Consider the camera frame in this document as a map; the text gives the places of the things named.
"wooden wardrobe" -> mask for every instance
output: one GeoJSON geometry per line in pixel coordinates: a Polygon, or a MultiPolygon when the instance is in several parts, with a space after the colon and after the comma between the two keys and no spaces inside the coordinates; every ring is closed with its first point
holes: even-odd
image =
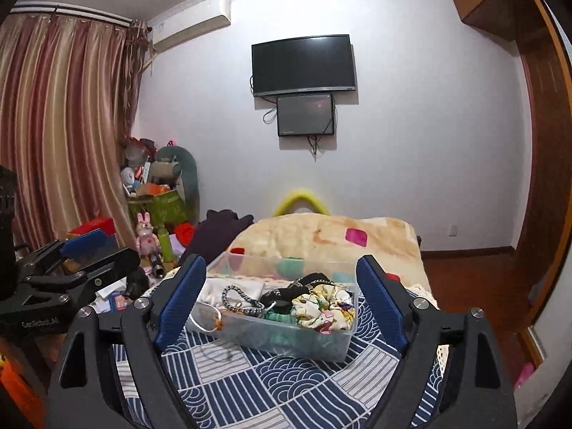
{"type": "Polygon", "coordinates": [[[572,227],[572,78],[570,62],[543,0],[454,0],[468,25],[515,40],[521,56],[532,116],[532,168],[515,276],[539,295],[523,318],[524,341],[559,277],[572,227]]]}

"blue patterned bedsheet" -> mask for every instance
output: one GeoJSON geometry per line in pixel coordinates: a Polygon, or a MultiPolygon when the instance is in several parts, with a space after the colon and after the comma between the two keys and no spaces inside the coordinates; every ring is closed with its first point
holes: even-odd
{"type": "MultiPolygon", "coordinates": [[[[343,363],[274,355],[187,331],[163,360],[202,429],[359,429],[399,357],[360,298],[357,331],[343,363]]],[[[129,368],[123,346],[115,345],[115,359],[124,380],[129,368]]],[[[412,427],[430,418],[441,381],[435,361],[412,427]]],[[[124,393],[133,419],[150,427],[133,384],[125,383],[124,393]]]]}

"air conditioner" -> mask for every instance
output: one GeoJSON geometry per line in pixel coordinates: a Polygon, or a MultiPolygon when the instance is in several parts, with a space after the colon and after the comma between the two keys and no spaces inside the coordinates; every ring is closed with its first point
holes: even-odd
{"type": "Polygon", "coordinates": [[[229,25],[231,11],[227,0],[205,0],[155,24],[153,45],[160,53],[229,25]]]}

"curtain rod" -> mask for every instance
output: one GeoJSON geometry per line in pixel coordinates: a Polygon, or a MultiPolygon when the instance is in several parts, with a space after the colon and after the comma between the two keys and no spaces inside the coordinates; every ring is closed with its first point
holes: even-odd
{"type": "Polygon", "coordinates": [[[14,13],[55,13],[68,16],[77,16],[79,18],[88,18],[98,21],[103,21],[111,24],[121,25],[122,27],[129,27],[131,19],[111,14],[98,9],[86,8],[84,6],[77,6],[65,3],[51,3],[48,1],[19,1],[16,2],[14,8],[10,11],[14,13]]]}

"wooden floor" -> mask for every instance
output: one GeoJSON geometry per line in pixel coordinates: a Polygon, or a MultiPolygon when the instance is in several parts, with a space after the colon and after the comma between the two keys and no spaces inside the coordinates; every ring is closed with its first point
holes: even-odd
{"type": "Polygon", "coordinates": [[[465,313],[482,308],[493,326],[505,364],[516,382],[531,361],[516,332],[528,311],[530,285],[516,278],[510,255],[424,259],[425,272],[439,308],[465,313]]]}

